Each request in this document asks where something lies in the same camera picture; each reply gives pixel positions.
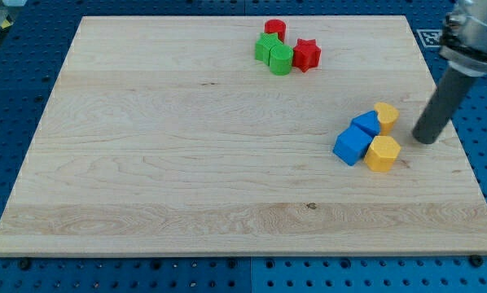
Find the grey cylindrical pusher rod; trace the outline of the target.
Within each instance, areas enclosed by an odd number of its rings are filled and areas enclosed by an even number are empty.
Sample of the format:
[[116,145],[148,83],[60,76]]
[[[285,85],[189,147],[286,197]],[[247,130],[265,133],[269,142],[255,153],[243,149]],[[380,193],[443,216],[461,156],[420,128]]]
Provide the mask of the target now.
[[449,66],[412,129],[414,139],[423,144],[433,144],[476,80],[477,77]]

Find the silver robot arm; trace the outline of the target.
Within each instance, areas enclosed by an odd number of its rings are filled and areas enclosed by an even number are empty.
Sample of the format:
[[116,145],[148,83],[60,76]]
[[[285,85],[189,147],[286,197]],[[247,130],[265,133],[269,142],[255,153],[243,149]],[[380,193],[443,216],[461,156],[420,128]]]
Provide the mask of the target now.
[[412,130],[423,144],[438,139],[476,80],[487,75],[487,0],[456,2],[439,42],[448,67]]

